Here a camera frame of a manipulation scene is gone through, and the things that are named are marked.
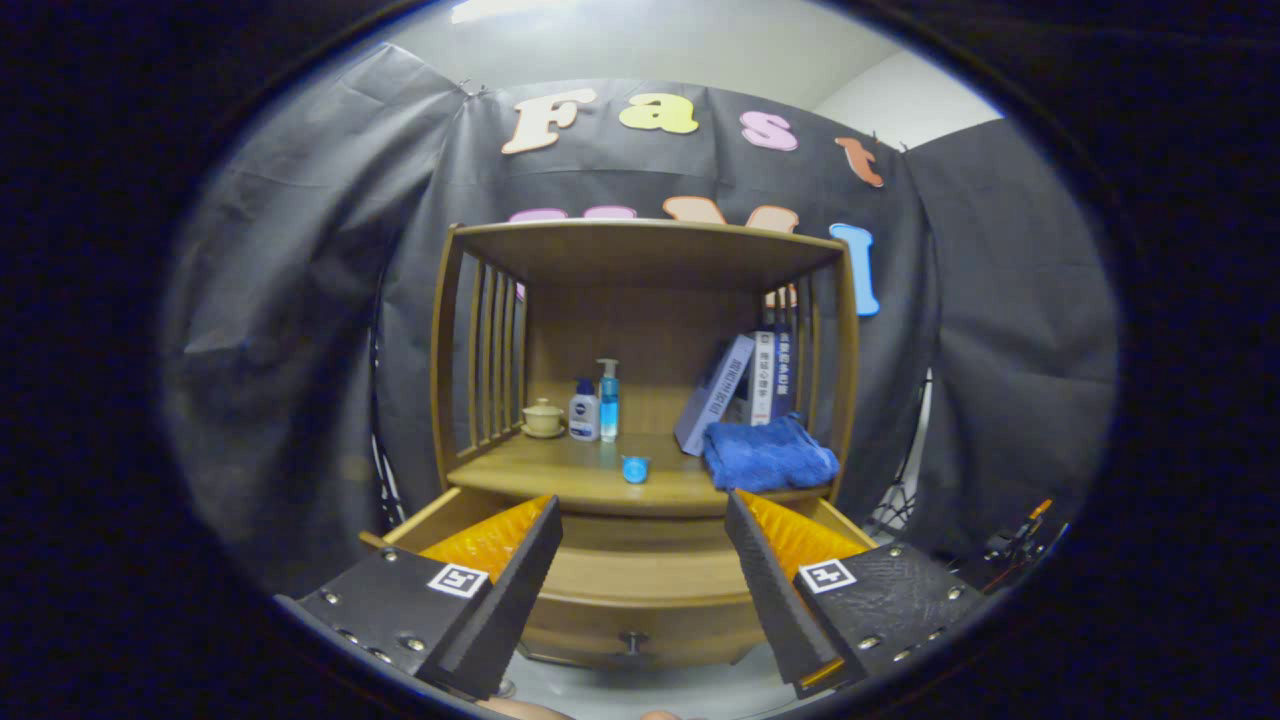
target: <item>blue letter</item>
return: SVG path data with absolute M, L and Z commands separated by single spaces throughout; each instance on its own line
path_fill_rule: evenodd
M 863 228 L 836 223 L 831 225 L 831 236 L 845 241 L 849 246 L 849 261 L 854 265 L 854 292 L 858 299 L 859 315 L 879 313 L 879 302 L 872 292 L 872 233 Z

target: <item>wooden cabinet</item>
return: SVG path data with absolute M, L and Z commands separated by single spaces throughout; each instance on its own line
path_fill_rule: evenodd
M 858 336 L 845 252 L 829 240 L 669 220 L 452 228 L 429 386 L 444 493 L 383 541 L 420 551 L 558 495 L 564 539 L 522 652 L 588 666 L 736 661 L 764 635 L 723 530 L 727 497 L 672 430 L 717 343 L 753 329 L 768 296 L 785 292 L 774 305 L 795 328 L 796 407 L 813 424 L 827 398 L 832 450 L 847 460 Z M 605 356 L 621 361 L 617 443 L 520 433 L 521 407 L 535 397 L 567 406 L 575 378 L 599 377 Z M 652 459 L 646 483 L 622 479 L 623 455 Z M 764 496 L 874 547 L 831 506 L 836 489 Z M 637 652 L 628 633 L 645 638 Z

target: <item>blue towel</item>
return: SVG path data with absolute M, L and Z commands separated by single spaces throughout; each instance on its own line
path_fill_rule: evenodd
M 795 413 L 767 425 L 707 425 L 703 457 L 717 489 L 748 492 L 812 488 L 840 471 L 836 454 L 818 445 Z

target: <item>teapot lid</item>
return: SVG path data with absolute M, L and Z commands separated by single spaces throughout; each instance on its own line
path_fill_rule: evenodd
M 531 407 L 525 407 L 525 413 L 529 415 L 563 415 L 564 411 L 550 404 L 550 400 L 545 397 L 539 397 L 538 401 Z

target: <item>pump bottle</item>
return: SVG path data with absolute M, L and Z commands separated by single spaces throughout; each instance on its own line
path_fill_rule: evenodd
M 604 365 L 600 378 L 600 441 L 613 442 L 618 438 L 618 361 L 600 357 L 596 363 Z

